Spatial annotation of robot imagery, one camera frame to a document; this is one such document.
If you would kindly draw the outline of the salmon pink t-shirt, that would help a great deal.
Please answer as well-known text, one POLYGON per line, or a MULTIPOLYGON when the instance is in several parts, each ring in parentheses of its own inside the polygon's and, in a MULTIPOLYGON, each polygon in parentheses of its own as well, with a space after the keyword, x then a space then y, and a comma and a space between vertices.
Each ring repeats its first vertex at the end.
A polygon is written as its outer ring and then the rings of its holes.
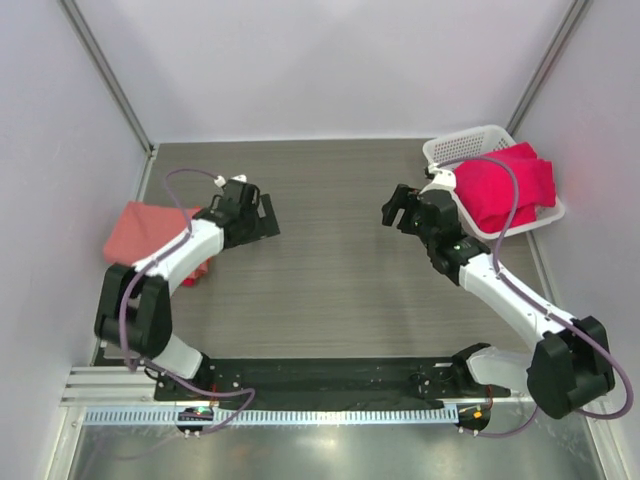
POLYGON ((103 257, 108 264, 132 265, 181 236, 185 229, 180 209, 130 201, 103 247, 103 257))

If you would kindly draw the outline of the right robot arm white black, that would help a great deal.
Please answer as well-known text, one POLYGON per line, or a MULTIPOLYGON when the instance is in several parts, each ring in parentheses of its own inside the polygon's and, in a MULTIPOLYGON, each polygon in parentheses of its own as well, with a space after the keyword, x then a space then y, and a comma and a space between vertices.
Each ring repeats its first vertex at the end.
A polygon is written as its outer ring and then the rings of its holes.
POLYGON ((559 309, 495 262, 489 247, 463 230, 449 192, 399 184, 381 212, 383 225, 418 237, 433 268, 488 305, 532 352, 521 361, 481 348, 451 370, 457 392, 469 396, 495 384, 529 394, 547 416, 561 419, 614 388, 602 323, 559 309))

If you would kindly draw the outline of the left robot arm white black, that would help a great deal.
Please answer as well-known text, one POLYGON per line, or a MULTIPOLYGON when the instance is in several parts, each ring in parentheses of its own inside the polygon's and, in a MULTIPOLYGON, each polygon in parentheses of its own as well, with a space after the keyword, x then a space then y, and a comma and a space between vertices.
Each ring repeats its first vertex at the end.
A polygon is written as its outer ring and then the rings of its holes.
POLYGON ((183 231, 131 266, 105 273, 94 333, 129 361, 136 353, 178 377, 190 398, 205 397, 214 383, 211 360, 175 333, 171 297, 196 267, 225 250, 280 233, 271 196, 244 176, 224 182, 211 204, 186 218, 183 231))

